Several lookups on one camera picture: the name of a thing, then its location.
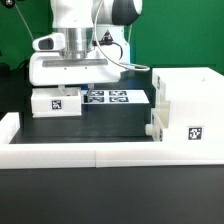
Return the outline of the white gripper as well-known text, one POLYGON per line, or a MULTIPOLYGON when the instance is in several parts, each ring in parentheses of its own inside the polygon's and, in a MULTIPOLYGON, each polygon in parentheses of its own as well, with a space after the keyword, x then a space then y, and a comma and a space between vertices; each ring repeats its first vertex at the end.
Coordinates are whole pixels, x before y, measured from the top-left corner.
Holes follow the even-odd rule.
POLYGON ((35 53, 30 58, 29 80, 34 86, 55 86, 61 95, 71 96, 65 85, 88 84, 84 102, 90 102, 95 83, 117 82, 121 69, 104 58, 97 50, 84 59, 65 59, 63 33, 53 33, 33 41, 35 53))

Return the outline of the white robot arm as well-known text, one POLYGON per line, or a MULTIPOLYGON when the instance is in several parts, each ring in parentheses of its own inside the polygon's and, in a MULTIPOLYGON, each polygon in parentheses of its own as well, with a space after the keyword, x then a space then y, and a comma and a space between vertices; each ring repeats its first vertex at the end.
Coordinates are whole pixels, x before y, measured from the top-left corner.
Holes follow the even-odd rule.
POLYGON ((105 52, 112 36, 132 25, 142 0, 50 0, 53 32, 33 41, 29 81, 35 87, 117 82, 126 70, 145 71, 122 52, 105 52))

